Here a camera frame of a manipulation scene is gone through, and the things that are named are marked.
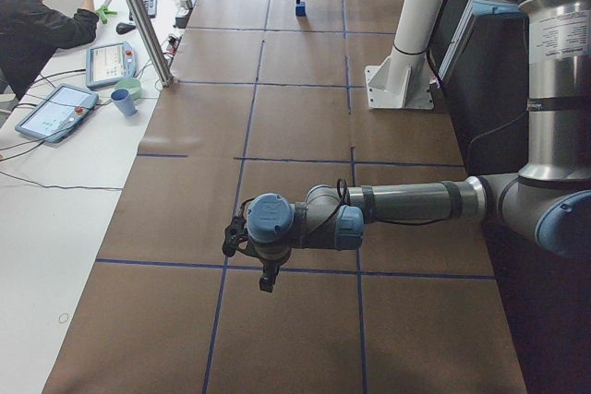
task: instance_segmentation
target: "blue cup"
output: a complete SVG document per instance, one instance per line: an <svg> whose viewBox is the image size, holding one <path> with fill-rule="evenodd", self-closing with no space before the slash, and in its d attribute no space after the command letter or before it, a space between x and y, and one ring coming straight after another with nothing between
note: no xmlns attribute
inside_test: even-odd
<svg viewBox="0 0 591 394"><path fill-rule="evenodd" d="M124 115L133 115L138 111L128 90L120 89L113 91L111 93L111 100Z"/></svg>

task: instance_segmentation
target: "tile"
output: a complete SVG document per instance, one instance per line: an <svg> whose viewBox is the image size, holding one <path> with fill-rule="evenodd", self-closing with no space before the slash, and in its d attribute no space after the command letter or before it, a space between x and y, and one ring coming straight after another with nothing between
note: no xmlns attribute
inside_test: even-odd
<svg viewBox="0 0 591 394"><path fill-rule="evenodd" d="M188 26L263 30L269 0L198 0Z"/></svg>
<svg viewBox="0 0 591 394"><path fill-rule="evenodd" d="M242 156L254 85L175 83L161 93L139 154Z"/></svg>
<svg viewBox="0 0 591 394"><path fill-rule="evenodd" d="M349 161L350 140L346 89L258 87L248 157Z"/></svg>
<svg viewBox="0 0 591 394"><path fill-rule="evenodd" d="M137 157L99 258L222 265L239 161Z"/></svg>
<svg viewBox="0 0 591 394"><path fill-rule="evenodd" d="M208 394L359 394L355 276L228 270Z"/></svg>
<svg viewBox="0 0 591 394"><path fill-rule="evenodd" d="M366 86L366 66L380 66L392 52L393 34L347 33L344 41L349 67L349 84Z"/></svg>
<svg viewBox="0 0 591 394"><path fill-rule="evenodd" d="M370 109L365 89L351 90L351 102L356 161L462 165L448 114Z"/></svg>
<svg viewBox="0 0 591 394"><path fill-rule="evenodd" d="M43 393L200 391L221 276L95 263Z"/></svg>
<svg viewBox="0 0 591 394"><path fill-rule="evenodd" d="M337 32L266 32L259 82L346 86L343 40Z"/></svg>
<svg viewBox="0 0 591 394"><path fill-rule="evenodd" d="M368 392L526 393L495 281L362 286Z"/></svg>
<svg viewBox="0 0 591 394"><path fill-rule="evenodd" d="M296 16L296 0L271 0L268 30L343 31L343 0L304 0L306 16Z"/></svg>
<svg viewBox="0 0 591 394"><path fill-rule="evenodd" d="M318 163L293 161L247 161L240 186L239 202L265 193L277 193L290 203L303 202L315 185L336 186L339 178L353 183L351 165L347 163ZM258 267L257 259L235 255L229 265ZM355 251L322 249L292 249L287 269L356 270Z"/></svg>
<svg viewBox="0 0 591 394"><path fill-rule="evenodd" d="M263 31L187 29L171 70L182 82L254 83Z"/></svg>
<svg viewBox="0 0 591 394"><path fill-rule="evenodd" d="M344 0L347 31L396 32L404 0Z"/></svg>
<svg viewBox="0 0 591 394"><path fill-rule="evenodd" d="M359 185L427 184L464 179L463 168L356 165ZM494 275L480 222L473 219L427 226L372 223L366 225L360 255L364 271Z"/></svg>

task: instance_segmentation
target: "black shirt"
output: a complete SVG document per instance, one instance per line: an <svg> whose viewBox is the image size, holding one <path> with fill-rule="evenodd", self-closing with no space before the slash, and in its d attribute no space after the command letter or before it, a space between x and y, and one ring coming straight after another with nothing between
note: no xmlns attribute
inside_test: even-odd
<svg viewBox="0 0 591 394"><path fill-rule="evenodd" d="M39 0L0 0L0 69L20 99L57 48L94 41L99 18L79 9L73 18Z"/></svg>

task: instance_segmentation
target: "bowl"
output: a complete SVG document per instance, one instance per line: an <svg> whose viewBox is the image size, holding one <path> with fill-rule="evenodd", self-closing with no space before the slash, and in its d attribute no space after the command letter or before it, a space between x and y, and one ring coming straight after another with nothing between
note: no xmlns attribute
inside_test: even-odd
<svg viewBox="0 0 591 394"><path fill-rule="evenodd" d="M115 89L128 90L134 101L141 96L141 82L136 78L122 78L116 83Z"/></svg>

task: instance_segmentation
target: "blue block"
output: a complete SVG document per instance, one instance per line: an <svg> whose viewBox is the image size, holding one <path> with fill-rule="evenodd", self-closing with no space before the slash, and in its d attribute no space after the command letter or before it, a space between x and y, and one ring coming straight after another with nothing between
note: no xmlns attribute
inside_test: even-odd
<svg viewBox="0 0 591 394"><path fill-rule="evenodd" d="M306 2L295 4L295 15L302 18L306 15Z"/></svg>

